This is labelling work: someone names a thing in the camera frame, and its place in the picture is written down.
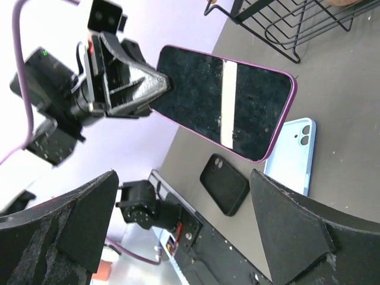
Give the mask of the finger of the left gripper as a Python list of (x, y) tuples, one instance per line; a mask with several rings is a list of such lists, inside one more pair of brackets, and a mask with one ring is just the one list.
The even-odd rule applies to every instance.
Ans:
[(100, 33), (107, 116), (149, 116), (149, 103), (170, 89), (167, 75), (147, 64), (137, 43)]

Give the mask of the purple edged black phone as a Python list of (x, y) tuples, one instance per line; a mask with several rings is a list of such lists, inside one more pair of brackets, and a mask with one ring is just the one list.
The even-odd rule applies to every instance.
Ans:
[(297, 92), (288, 72), (167, 45), (170, 89), (150, 109), (252, 162), (267, 159)]

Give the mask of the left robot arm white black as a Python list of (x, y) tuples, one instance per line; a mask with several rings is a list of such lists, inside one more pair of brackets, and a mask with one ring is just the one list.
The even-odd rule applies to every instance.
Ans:
[[(69, 157), (85, 125), (107, 116), (138, 119), (150, 115), (156, 103), (177, 84), (165, 64), (149, 66), (139, 46), (102, 32), (92, 36), (84, 60), (78, 61), (83, 81), (43, 49), (37, 49), (22, 66), (29, 101), (45, 116), (26, 149), (53, 166)], [(173, 246), (188, 252), (202, 225), (183, 207), (155, 198), (146, 181), (125, 182), (118, 206), (127, 223), (145, 229), (153, 226), (174, 234)]]

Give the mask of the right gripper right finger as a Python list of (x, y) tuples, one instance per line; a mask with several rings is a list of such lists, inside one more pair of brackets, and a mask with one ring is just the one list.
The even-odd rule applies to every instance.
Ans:
[(379, 223), (253, 170), (252, 202), (273, 284), (379, 284)]

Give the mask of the light blue phone case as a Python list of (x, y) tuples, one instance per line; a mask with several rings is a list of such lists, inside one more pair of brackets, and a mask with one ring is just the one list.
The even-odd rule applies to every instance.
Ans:
[(264, 174), (289, 189), (308, 196), (316, 123), (302, 118), (284, 123)]

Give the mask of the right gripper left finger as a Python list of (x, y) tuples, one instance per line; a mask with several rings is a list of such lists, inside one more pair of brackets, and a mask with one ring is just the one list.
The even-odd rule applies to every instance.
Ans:
[(111, 170), (1, 217), (1, 284), (89, 284), (100, 263), (118, 185)]

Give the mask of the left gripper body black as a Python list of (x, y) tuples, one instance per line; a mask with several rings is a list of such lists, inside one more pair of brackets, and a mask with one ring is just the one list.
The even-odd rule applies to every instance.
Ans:
[[(100, 34), (92, 35), (85, 52), (86, 78), (73, 93), (71, 114), (77, 119), (102, 118), (106, 114), (106, 84)], [(147, 116), (107, 116), (138, 119)]]

